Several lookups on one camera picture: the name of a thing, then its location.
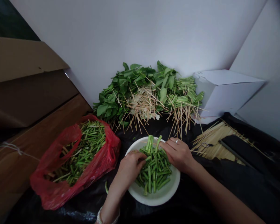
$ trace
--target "cardboard flap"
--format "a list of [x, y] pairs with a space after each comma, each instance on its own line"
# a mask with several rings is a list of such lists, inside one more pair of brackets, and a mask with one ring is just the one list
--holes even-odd
[[204, 80], [208, 80], [209, 82], [220, 86], [227, 84], [235, 84], [235, 83], [247, 83], [247, 82], [263, 82], [262, 79], [257, 79], [248, 75], [243, 75], [240, 73], [232, 72], [229, 70], [211, 70], [205, 72], [196, 72], [194, 76], [197, 78], [204, 78]]
[[65, 68], [44, 42], [0, 37], [0, 82]]

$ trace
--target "string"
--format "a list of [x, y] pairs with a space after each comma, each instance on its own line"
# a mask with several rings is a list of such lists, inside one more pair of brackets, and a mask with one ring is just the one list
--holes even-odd
[[14, 144], [10, 144], [10, 143], [7, 143], [7, 142], [3, 142], [0, 147], [6, 147], [6, 148], [10, 148], [10, 149], [13, 149], [13, 150], [16, 150], [18, 152], [18, 154], [21, 156], [21, 155], [26, 155], [26, 156], [29, 156], [33, 159], [36, 159], [37, 161], [40, 161], [38, 158], [32, 156], [32, 155], [29, 155], [23, 151], [20, 150], [20, 148]]

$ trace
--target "hand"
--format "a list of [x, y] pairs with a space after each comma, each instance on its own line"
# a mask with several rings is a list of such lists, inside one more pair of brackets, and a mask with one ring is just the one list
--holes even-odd
[[167, 142], [160, 142], [160, 146], [166, 151], [169, 162], [179, 171], [189, 174], [191, 170], [197, 166], [196, 160], [192, 153], [182, 140], [178, 138], [170, 138]]
[[124, 194], [139, 175], [141, 168], [146, 163], [146, 158], [147, 156], [139, 151], [129, 152], [121, 160], [110, 188], [115, 188], [119, 193]]

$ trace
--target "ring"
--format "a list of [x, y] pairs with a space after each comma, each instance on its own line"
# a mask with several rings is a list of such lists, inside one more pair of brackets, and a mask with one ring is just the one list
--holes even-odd
[[209, 145], [206, 142], [203, 142], [201, 145], [205, 148], [209, 147]]

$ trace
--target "bracelet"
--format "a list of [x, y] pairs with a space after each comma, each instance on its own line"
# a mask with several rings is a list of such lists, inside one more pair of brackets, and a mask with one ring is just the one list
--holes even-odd
[[[100, 208], [99, 213], [97, 214], [97, 218], [96, 218], [96, 220], [97, 220], [97, 222], [98, 222], [99, 224], [103, 224], [103, 221], [102, 221], [102, 219], [101, 219], [101, 217], [100, 217], [100, 212], [101, 212], [101, 210], [102, 210], [102, 207]], [[111, 223], [111, 224], [116, 224], [116, 223], [117, 223], [118, 218], [119, 218], [119, 215], [120, 215], [120, 208], [119, 208], [118, 216], [116, 217], [116, 219], [115, 219], [115, 220], [113, 221], [113, 223]]]

